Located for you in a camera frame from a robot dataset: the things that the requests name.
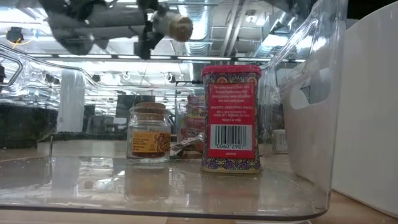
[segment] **spice jar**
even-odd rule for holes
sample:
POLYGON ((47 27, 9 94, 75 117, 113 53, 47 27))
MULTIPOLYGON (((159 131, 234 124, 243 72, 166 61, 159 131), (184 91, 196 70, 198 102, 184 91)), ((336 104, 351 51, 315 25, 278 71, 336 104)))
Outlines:
POLYGON ((162 103, 138 103, 130 109, 127 162, 166 162, 170 159, 171 124, 162 103))

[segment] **ceiling light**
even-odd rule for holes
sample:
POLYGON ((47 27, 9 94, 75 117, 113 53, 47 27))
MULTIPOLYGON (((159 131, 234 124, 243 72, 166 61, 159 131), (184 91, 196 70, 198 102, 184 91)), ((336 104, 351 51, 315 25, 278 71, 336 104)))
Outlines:
POLYGON ((238 58, 240 62, 269 62, 270 58, 238 58))
POLYGON ((28 54, 31 57, 52 57, 50 54, 28 54))
POLYGON ((178 57, 180 60, 210 60, 210 61, 228 61, 231 60, 230 57, 178 57))
POLYGON ((256 19, 256 16, 246 16, 246 22, 255 22, 256 19))
POLYGON ((135 3, 136 0, 118 0, 118 3, 135 3))
MULTIPOLYGON (((323 47, 326 44, 326 39, 323 37, 320 37, 313 45, 312 50, 318 50, 321 47, 323 47)), ((301 40, 297 45, 296 48, 298 49, 304 49, 304 48, 310 48, 312 46, 312 37, 308 36, 301 40)))
POLYGON ((150 59, 155 60, 170 60, 171 56, 150 56, 150 59))
POLYGON ((262 45, 265 47, 284 46, 288 40, 289 39, 284 36, 269 34, 267 38, 263 41, 262 45))
POLYGON ((147 15, 148 15, 148 20, 149 20, 149 21, 152 19, 152 16, 154 16, 153 13, 148 13, 147 15))
POLYGON ((262 13, 261 16, 257 18, 256 25, 263 26, 268 20, 269 16, 266 16, 264 13, 262 13))
POLYGON ((135 55, 119 55, 118 57, 120 59, 139 59, 139 57, 135 55))
POLYGON ((195 44, 213 44, 213 42, 212 41, 200 41, 200 42, 195 42, 195 41, 186 41, 186 44, 193 44, 193 45, 195 45, 195 44))
POLYGON ((33 10, 31 7, 28 7, 27 10, 32 13, 36 18, 38 18, 39 20, 44 20, 45 17, 43 15, 41 15, 40 13, 36 12, 35 10, 33 10))
POLYGON ((58 55, 64 58, 112 58, 111 55, 58 55))

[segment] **white label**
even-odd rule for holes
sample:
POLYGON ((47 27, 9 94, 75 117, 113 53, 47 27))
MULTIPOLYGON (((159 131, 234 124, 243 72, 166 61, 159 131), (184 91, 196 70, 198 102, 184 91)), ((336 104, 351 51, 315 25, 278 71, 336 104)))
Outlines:
POLYGON ((274 130, 273 148, 275 152, 286 152, 287 143, 285 138, 285 130, 274 130))
POLYGON ((252 150, 251 125, 211 125, 210 148, 225 150, 252 150))

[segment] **clear plastic bin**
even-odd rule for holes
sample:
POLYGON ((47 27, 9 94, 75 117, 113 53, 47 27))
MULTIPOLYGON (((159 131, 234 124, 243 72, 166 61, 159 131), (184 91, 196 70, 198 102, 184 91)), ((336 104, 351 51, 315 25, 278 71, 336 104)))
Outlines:
MULTIPOLYGON (((147 61, 132 55, 137 37, 111 39, 101 49, 101 29, 62 36, 50 14, 39 27, 15 21, 23 24, 24 42, 0 47, 0 209, 287 223, 326 213, 347 0, 290 2, 169 1, 193 21, 191 40, 165 37, 147 61), (86 32, 98 41, 87 45, 86 32), (79 48, 87 55, 74 55, 79 48), (127 165, 130 108, 164 104, 172 112, 173 146, 176 108, 190 95, 205 95, 205 66, 227 63, 262 71, 255 136, 262 171, 202 172, 200 152, 127 165)), ((138 13, 135 1, 112 10, 138 13)))

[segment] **red patterned tin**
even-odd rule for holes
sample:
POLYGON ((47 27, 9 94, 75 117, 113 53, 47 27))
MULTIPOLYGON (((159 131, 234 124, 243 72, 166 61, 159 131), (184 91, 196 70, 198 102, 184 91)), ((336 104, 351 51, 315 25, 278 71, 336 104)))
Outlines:
POLYGON ((255 172, 258 153, 255 65, 213 65, 202 71, 205 84, 205 151, 201 168, 218 172, 255 172))

